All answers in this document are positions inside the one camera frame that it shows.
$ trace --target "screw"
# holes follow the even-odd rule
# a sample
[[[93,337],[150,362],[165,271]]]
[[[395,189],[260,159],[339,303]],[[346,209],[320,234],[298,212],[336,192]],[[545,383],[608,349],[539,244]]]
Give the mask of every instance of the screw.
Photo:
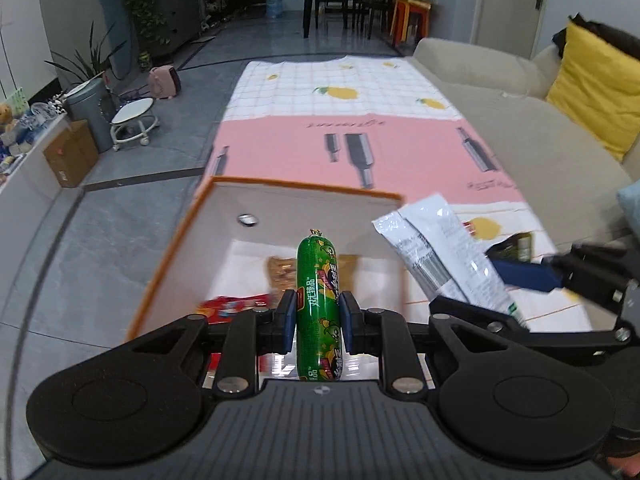
[[[392,384],[394,390],[401,394],[416,394],[424,388],[424,383],[414,377],[400,377]]]
[[[331,388],[329,388],[328,386],[316,386],[314,388],[314,393],[318,394],[320,396],[326,395],[326,394],[330,394],[331,393]]]
[[[226,394],[239,394],[249,387],[249,381],[242,377],[225,377],[218,381],[218,389]]]
[[[621,343],[625,342],[630,337],[631,337],[631,330],[629,330],[628,328],[619,328],[616,330],[616,339]]]
[[[486,326],[486,329],[489,332],[493,332],[494,334],[497,334],[503,328],[504,328],[504,325],[500,321],[492,321]]]
[[[238,215],[238,221],[246,227],[254,227],[258,225],[258,219],[254,215]]]

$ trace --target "open box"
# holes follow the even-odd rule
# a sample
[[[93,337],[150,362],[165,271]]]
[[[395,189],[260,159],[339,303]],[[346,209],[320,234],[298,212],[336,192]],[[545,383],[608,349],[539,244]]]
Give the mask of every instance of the open box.
[[[352,292],[362,308],[402,312],[407,290],[414,289],[408,283],[411,277],[371,223],[401,205],[401,196],[386,192],[213,176],[166,250],[129,338],[191,314],[201,302],[217,296],[269,292],[267,259],[295,257],[311,228],[321,230],[338,254],[360,257]],[[254,216],[257,224],[242,224],[242,215]],[[274,375],[291,369],[292,354],[273,357]],[[363,378],[349,372],[365,364],[373,364],[367,374],[377,376],[377,360],[357,359],[345,359],[343,378]]]

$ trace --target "hand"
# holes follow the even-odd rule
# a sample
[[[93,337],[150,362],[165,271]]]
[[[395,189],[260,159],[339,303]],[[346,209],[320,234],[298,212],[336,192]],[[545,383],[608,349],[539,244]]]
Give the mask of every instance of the hand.
[[[625,458],[607,458],[607,462],[625,476],[634,477],[640,474],[640,453]]]

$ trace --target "sofa armrest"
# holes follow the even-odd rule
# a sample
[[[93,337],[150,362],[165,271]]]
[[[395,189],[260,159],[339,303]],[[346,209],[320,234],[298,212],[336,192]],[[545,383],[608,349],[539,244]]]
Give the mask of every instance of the sofa armrest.
[[[558,56],[558,48],[555,45],[549,45],[545,50],[541,51],[532,62],[538,67],[540,72],[545,76],[549,83],[549,88],[558,77],[560,72],[560,64],[562,59]]]
[[[503,90],[543,99],[550,82],[528,59],[482,46],[425,38],[414,58],[447,83]]]

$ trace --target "cardboard box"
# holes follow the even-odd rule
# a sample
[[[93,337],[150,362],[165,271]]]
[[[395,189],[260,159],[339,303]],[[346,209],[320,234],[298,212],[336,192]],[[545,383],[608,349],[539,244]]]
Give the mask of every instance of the cardboard box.
[[[71,123],[44,149],[44,156],[60,186],[77,187],[98,161],[87,121]]]

